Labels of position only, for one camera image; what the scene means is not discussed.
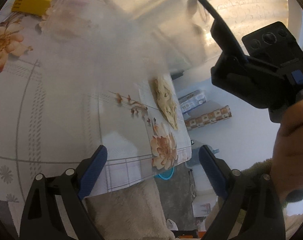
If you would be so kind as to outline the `right hand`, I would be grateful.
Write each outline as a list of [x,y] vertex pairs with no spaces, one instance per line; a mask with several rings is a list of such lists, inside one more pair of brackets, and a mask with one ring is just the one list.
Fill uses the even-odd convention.
[[276,136],[271,180],[280,202],[303,188],[303,100],[289,107]]

